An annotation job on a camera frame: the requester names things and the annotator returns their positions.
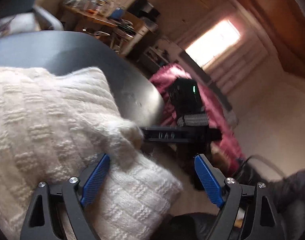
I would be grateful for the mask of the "cream knitted sweater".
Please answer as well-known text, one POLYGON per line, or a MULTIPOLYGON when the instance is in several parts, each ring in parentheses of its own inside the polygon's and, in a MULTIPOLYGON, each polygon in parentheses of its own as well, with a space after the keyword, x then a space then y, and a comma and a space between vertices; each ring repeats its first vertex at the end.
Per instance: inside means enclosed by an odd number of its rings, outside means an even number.
POLYGON ((65 76, 0 67, 0 229, 19 239, 34 189, 76 176, 100 153, 110 169, 87 215, 102 239, 149 239, 182 191, 140 151, 143 135, 121 117, 96 67, 65 76))

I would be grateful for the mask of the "pink quilted blanket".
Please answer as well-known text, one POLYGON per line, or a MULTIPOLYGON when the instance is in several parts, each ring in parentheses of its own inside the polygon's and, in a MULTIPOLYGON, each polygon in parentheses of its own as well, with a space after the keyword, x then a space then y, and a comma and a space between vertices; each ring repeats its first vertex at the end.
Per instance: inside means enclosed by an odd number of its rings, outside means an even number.
MULTIPOLYGON (((161 118, 162 126, 176 125, 177 116, 174 106, 169 100, 168 88, 178 77, 183 77, 186 79, 192 78, 191 75, 179 64, 172 63, 160 68, 149 79, 149 81, 159 91, 165 103, 163 116, 161 118)), ((215 94, 207 86, 201 83, 198 83, 198 89, 208 115, 210 126, 220 129, 222 133, 222 140, 215 143, 215 145, 220 149, 221 156, 224 158, 227 165, 227 168, 221 168, 221 171, 226 176, 232 175, 238 170, 238 160, 245 158, 245 155, 242 153, 239 142, 236 139, 231 126, 226 121, 223 107, 216 98, 215 94)))

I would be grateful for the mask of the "white shelf unit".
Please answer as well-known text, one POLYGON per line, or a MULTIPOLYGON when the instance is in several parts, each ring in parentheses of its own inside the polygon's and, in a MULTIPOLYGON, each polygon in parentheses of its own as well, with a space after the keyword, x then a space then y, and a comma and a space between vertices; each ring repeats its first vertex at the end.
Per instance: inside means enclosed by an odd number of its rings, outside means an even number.
POLYGON ((153 45, 145 49, 144 55, 153 63, 161 66, 161 63, 170 64, 179 62, 179 54, 183 49, 166 36, 159 38, 153 45))

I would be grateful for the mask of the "cluttered wooden desk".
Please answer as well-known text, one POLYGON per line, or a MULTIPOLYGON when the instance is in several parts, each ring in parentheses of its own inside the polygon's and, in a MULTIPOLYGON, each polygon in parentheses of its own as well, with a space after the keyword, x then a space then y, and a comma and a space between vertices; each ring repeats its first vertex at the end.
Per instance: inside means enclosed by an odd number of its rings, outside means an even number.
POLYGON ((157 25, 112 6, 112 0, 63 0, 62 19, 66 29, 91 35, 125 57, 157 25))

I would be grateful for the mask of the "black leather seat surface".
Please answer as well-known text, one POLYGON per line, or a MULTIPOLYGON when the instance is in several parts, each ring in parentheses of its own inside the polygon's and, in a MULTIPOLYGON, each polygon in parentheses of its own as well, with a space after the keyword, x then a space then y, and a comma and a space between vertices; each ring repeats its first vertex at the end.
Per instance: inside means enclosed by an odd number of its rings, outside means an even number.
POLYGON ((61 76, 86 67, 100 68, 121 116, 140 127, 158 125, 164 109, 155 86, 103 42, 71 31, 37 31, 0 38, 0 66, 42 67, 61 76))

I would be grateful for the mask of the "white deer print pillow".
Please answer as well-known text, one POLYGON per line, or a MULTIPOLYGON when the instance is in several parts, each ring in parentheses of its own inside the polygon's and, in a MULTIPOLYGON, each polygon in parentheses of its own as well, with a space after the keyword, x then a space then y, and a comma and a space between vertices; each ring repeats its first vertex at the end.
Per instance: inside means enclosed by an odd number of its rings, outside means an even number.
POLYGON ((0 19, 0 37, 40 30, 41 27, 32 12, 0 19))

